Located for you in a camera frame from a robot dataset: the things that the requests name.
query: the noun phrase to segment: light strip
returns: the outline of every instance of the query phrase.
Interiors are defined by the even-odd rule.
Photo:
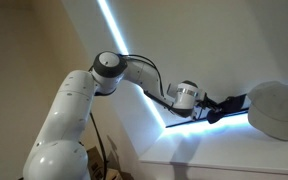
[[[115,40],[120,52],[123,55],[128,55],[129,54],[128,50],[125,46],[125,43],[124,43],[123,38],[121,36],[121,33],[116,26],[116,23],[114,21],[112,13],[107,6],[106,1],[105,0],[97,0],[97,2],[100,5],[102,13],[104,14],[105,20],[106,20],[106,22],[107,22],[107,24],[111,30],[111,33],[113,34],[114,40]]]
[[[190,134],[206,133],[209,131],[212,132],[232,126],[234,127],[249,126],[247,114],[226,117],[221,119],[215,124],[209,124],[207,121],[203,121],[193,124],[185,124],[172,128],[166,128],[160,137],[169,136],[173,134],[182,134],[184,136],[189,136]]]
[[[117,28],[117,25],[115,23],[115,20],[112,16],[112,13],[106,3],[105,0],[97,0],[102,13],[105,17],[105,20],[109,26],[109,29],[111,30],[111,33],[113,35],[113,38],[119,48],[120,53],[124,54],[124,55],[128,55],[128,50],[125,46],[125,43],[123,41],[123,38],[121,36],[121,33],[119,31],[119,29]],[[178,127],[173,127],[173,128],[165,128],[165,123],[162,119],[162,117],[160,116],[160,114],[158,113],[156,107],[154,106],[153,102],[151,99],[149,99],[148,97],[146,97],[145,95],[143,95],[143,90],[137,86],[137,89],[139,91],[139,93],[142,95],[144,101],[146,102],[146,105],[150,108],[151,112],[153,113],[154,117],[156,118],[158,124],[160,125],[160,127],[162,129],[164,129],[164,132],[162,134],[162,136],[165,135],[170,135],[170,134],[177,134],[177,133],[181,133],[184,135],[188,135],[190,133],[201,133],[201,132],[205,132],[208,130],[212,130],[212,129],[219,129],[219,128],[223,128],[226,126],[231,126],[231,125],[243,125],[243,124],[248,124],[247,121],[247,117],[246,116],[232,116],[228,118],[225,118],[226,120],[221,120],[219,122],[217,122],[216,124],[208,124],[208,122],[201,122],[201,123],[196,123],[196,124],[189,124],[189,125],[181,125]]]
[[[127,48],[125,46],[125,43],[124,43],[123,38],[121,36],[121,33],[120,33],[119,29],[116,26],[115,20],[114,20],[114,18],[112,16],[112,13],[111,13],[106,1],[105,0],[98,0],[97,2],[100,5],[102,13],[103,13],[103,15],[105,17],[105,20],[106,20],[106,22],[107,22],[107,24],[108,24],[108,26],[109,26],[109,28],[111,30],[113,38],[114,38],[114,40],[115,40],[120,52],[122,54],[124,54],[124,55],[128,55],[129,54],[128,50],[127,50]],[[158,124],[161,126],[161,128],[164,129],[165,128],[165,123],[164,123],[162,117],[160,116],[160,114],[158,113],[158,111],[156,110],[152,100],[149,99],[148,97],[146,97],[143,94],[143,90],[140,87],[137,86],[137,90],[142,95],[144,101],[146,102],[146,105],[149,107],[149,109],[153,113],[153,115],[156,118]]]

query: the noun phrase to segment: cable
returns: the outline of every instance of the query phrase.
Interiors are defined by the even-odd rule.
[[[88,70],[88,72],[91,72],[91,71],[92,71],[92,69],[93,69],[93,66],[91,66],[91,67],[90,67],[90,69]]]
[[[164,90],[163,90],[163,83],[162,83],[161,74],[160,74],[159,70],[157,69],[156,65],[154,64],[154,62],[153,62],[152,60],[150,60],[150,59],[148,59],[148,58],[146,58],[146,57],[144,57],[144,56],[136,55],[136,54],[122,55],[122,56],[123,56],[123,57],[130,57],[130,58],[131,58],[131,59],[130,59],[131,61],[132,61],[132,60],[133,60],[133,61],[134,61],[134,60],[135,60],[135,61],[140,61],[140,62],[143,62],[143,63],[151,66],[152,68],[154,68],[154,69],[156,70],[156,72],[157,72],[158,78],[160,79],[160,91],[161,91],[161,95],[162,95],[162,97],[164,97]],[[143,58],[143,59],[149,61],[151,64],[148,63],[148,62],[146,62],[146,61],[144,61],[144,60],[137,59],[137,58],[132,58],[132,57],[140,57],[140,58]]]
[[[91,119],[93,121],[94,128],[95,128],[96,135],[97,135],[97,139],[98,139],[98,142],[100,143],[100,147],[101,147],[101,153],[102,153],[103,161],[104,161],[104,175],[103,175],[104,177],[103,177],[103,179],[105,180],[106,179],[106,173],[107,173],[107,160],[106,160],[105,149],[104,149],[104,145],[103,145],[101,136],[100,136],[100,134],[98,132],[98,129],[97,129],[97,126],[96,126],[96,123],[95,123],[95,120],[94,120],[92,112],[90,112],[90,116],[91,116]]]
[[[200,120],[201,115],[202,115],[202,112],[203,112],[203,108],[201,108],[201,110],[200,110],[200,114],[198,115],[198,118],[197,118],[197,119],[194,119],[194,121],[198,121],[198,120]]]

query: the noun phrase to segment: robotic arm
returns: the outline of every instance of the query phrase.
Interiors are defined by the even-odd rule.
[[[165,97],[156,66],[134,56],[103,52],[90,72],[73,71],[63,81],[26,160],[28,180],[89,180],[88,157],[79,143],[94,96],[112,94],[121,80],[139,85],[145,95],[181,117],[195,117],[194,107],[221,111],[217,103],[190,81],[170,85]]]

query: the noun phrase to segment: white wall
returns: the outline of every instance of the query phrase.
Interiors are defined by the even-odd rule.
[[[288,61],[284,61],[288,59],[288,3],[284,2],[190,1],[179,5],[177,1],[125,0],[111,1],[111,5],[131,52],[152,58],[165,84],[191,79],[221,99],[245,92],[260,81],[288,82]],[[117,51],[95,1],[35,0],[33,5],[35,13],[0,8],[0,179],[21,176],[65,73],[88,69],[101,51]],[[67,7],[80,13],[72,16]],[[140,96],[132,101],[119,99],[124,97],[121,94],[95,98],[93,112],[110,166],[131,173],[134,179],[288,179],[281,174],[140,162],[139,154],[148,145],[139,150],[134,142],[158,133],[136,127],[137,122],[151,119]],[[128,105],[116,108],[119,102]],[[82,141],[86,148],[98,145],[91,124]]]
[[[89,56],[117,50],[95,1],[62,2]],[[282,73],[284,71],[276,65],[261,28],[250,12],[251,5],[247,1],[221,2],[190,1],[179,5],[175,1],[167,4],[160,1],[111,1],[110,5],[130,51],[152,58],[160,67],[165,84],[173,77],[175,81],[194,77],[213,97],[223,99],[245,93],[265,80],[285,81],[288,72]],[[43,12],[52,15],[50,10]],[[111,97],[96,98],[93,106],[110,154],[110,166],[131,173],[135,179],[288,179],[287,175],[279,174],[140,162],[139,154],[148,147],[138,150],[137,145],[146,143],[143,134],[149,135],[155,129],[138,125],[138,122],[150,119],[147,118],[149,112],[145,110],[143,100],[134,100],[140,96],[127,98],[123,95],[125,90],[132,96],[135,93],[132,87],[125,85]],[[91,133],[93,138],[86,142],[87,147],[97,144],[95,133]]]
[[[65,74],[33,12],[0,8],[0,179],[24,162]]]

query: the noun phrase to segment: ceiling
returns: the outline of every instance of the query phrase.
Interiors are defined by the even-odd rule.
[[[0,8],[32,9],[32,0],[0,0]]]

